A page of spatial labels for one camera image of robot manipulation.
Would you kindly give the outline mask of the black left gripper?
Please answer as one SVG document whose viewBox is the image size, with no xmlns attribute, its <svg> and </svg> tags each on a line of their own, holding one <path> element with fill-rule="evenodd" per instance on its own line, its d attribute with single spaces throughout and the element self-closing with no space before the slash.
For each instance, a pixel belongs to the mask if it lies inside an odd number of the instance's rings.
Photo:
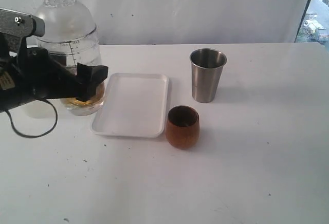
<svg viewBox="0 0 329 224">
<path fill-rule="evenodd" d="M 74 74 L 52 60 L 46 49 L 27 48 L 25 38 L 44 34 L 41 18 L 1 8 L 2 113 L 40 99 L 87 99 L 107 78 L 107 66 L 79 63 Z"/>
</svg>

